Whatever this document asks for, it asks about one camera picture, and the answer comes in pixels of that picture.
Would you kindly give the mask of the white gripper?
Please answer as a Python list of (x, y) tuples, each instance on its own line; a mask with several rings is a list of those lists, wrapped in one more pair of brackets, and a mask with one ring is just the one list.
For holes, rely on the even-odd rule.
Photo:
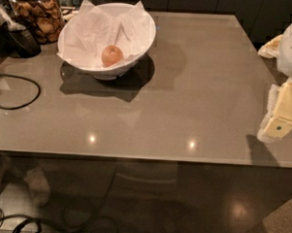
[(268, 96), (267, 113), (257, 133), (259, 141), (274, 143), (292, 131), (292, 23), (282, 36), (278, 35), (263, 45), (257, 54), (276, 58), (279, 72), (288, 76), (282, 86), (273, 84)]

